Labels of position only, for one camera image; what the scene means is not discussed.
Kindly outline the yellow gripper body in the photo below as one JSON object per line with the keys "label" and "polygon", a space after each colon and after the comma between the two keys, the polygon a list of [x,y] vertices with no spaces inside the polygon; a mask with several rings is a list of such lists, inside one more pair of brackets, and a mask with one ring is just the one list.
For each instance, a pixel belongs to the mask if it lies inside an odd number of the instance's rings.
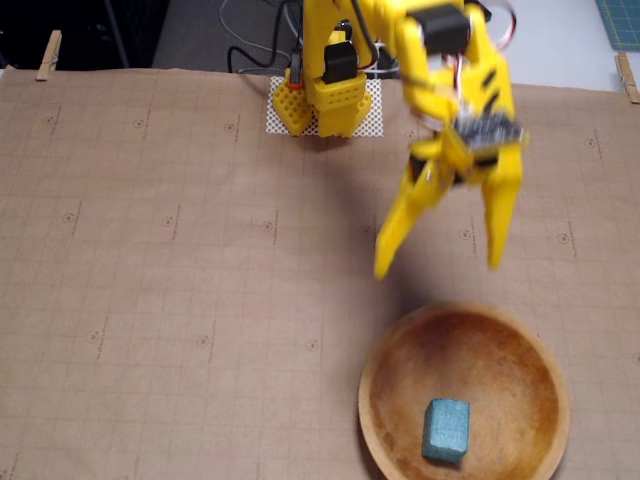
{"label": "yellow gripper body", "polygon": [[491,176],[501,172],[499,134],[446,129],[413,141],[408,176]]}

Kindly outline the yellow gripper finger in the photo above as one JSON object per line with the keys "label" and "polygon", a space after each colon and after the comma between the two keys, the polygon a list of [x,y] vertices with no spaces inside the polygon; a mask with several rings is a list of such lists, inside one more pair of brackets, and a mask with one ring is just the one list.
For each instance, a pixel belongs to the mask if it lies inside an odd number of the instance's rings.
{"label": "yellow gripper finger", "polygon": [[376,239],[374,275],[377,279],[386,276],[398,249],[420,216],[441,202],[453,179],[453,170],[440,161],[408,162],[398,195]]}
{"label": "yellow gripper finger", "polygon": [[497,269],[501,263],[509,227],[523,178],[522,147],[505,146],[498,154],[497,165],[482,182],[485,208],[488,265]]}

